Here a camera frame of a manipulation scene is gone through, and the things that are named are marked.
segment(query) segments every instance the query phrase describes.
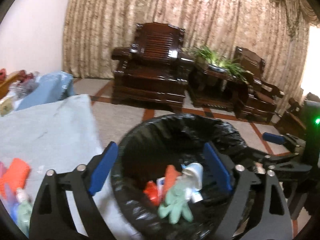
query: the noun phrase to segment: silver bolt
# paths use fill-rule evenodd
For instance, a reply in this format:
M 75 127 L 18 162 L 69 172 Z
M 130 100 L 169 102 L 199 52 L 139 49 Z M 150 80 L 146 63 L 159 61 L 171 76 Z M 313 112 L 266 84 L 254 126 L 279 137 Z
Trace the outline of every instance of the silver bolt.
M 244 171 L 244 166 L 238 164 L 238 165 L 236 165 L 236 170 L 237 171 Z
M 52 176 L 55 173 L 54 170 L 47 170 L 46 175 L 47 176 Z
M 80 164 L 77 166 L 77 171 L 84 171 L 86 167 L 87 166 L 85 166 L 84 164 Z
M 275 176 L 275 172 L 274 171 L 267 171 L 267 174 L 270 176 L 270 177 L 273 177 Z

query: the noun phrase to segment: tile floor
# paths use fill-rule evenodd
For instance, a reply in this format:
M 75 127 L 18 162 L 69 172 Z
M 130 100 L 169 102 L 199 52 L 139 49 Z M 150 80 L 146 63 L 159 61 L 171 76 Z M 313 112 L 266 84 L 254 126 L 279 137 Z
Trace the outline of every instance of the tile floor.
M 99 128 L 100 139 L 103 146 L 107 146 L 110 141 L 120 142 L 121 138 L 135 125 L 141 121 L 148 120 L 161 115 L 172 114 L 170 109 L 153 110 L 144 107 L 113 105 L 111 104 L 112 80 L 100 79 L 74 79 L 74 88 L 76 94 L 89 94 L 92 99 L 92 111 L 96 118 Z M 288 152 L 288 150 L 262 139 L 264 132 L 279 134 L 272 125 L 248 122 L 247 120 L 238 120 L 233 112 L 227 112 L 223 109 L 195 108 L 186 92 L 184 113 L 199 114 L 202 116 L 214 117 L 231 123 L 241 134 L 247 144 L 269 154 L 278 155 Z M 309 215 L 304 210 L 301 212 L 297 221 L 293 221 L 293 234 L 306 224 Z M 112 230 L 112 221 L 107 221 Z M 115 232 L 118 239 L 127 239 L 120 232 Z

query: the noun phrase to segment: blue pad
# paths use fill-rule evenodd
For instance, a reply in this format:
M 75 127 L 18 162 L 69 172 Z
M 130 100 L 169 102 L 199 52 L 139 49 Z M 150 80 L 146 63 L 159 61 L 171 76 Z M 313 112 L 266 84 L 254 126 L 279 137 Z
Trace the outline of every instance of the blue pad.
M 279 144 L 279 145 L 283 145 L 285 143 L 285 138 L 283 136 L 276 135 L 273 133 L 265 132 L 262 134 L 262 138 L 265 141 L 272 142 L 272 143 Z
M 216 149 L 210 143 L 205 143 L 203 154 L 220 191 L 227 194 L 231 193 L 233 190 L 232 177 L 218 157 Z
M 92 196 L 102 189 L 109 171 L 118 157 L 118 146 L 115 142 L 110 142 L 105 151 L 103 158 L 91 175 L 91 183 L 88 191 Z

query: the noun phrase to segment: black plastic bag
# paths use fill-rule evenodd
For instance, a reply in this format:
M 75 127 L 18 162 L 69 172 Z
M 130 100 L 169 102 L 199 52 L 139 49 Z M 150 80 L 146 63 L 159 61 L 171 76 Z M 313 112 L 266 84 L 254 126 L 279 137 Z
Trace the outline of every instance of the black plastic bag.
M 228 122 L 194 114 L 172 114 L 143 122 L 127 133 L 111 171 L 116 201 L 124 217 L 147 239 L 205 239 L 219 225 L 230 196 L 221 194 L 202 155 L 212 141 L 220 153 L 233 156 L 247 147 Z M 204 200 L 191 203 L 192 223 L 183 218 L 171 225 L 160 219 L 157 207 L 142 192 L 150 180 L 164 176 L 167 165 L 181 171 L 181 164 L 199 162 L 204 167 Z

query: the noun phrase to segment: trash bin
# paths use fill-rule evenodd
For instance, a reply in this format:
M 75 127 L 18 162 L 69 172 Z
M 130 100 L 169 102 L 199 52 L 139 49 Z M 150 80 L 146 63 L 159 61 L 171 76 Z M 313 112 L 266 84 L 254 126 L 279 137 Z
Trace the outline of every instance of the trash bin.
M 220 153 L 238 153 L 247 147 L 228 122 L 194 114 L 171 114 L 143 122 L 129 131 L 119 144 L 111 171 L 115 199 L 124 217 L 146 239 L 205 239 L 219 225 L 230 196 L 217 190 L 202 155 L 204 143 L 212 141 Z M 188 205 L 193 222 L 180 218 L 171 225 L 160 219 L 157 207 L 143 193 L 146 183 L 164 176 L 167 165 L 181 171 L 181 164 L 198 162 L 204 167 L 203 200 Z

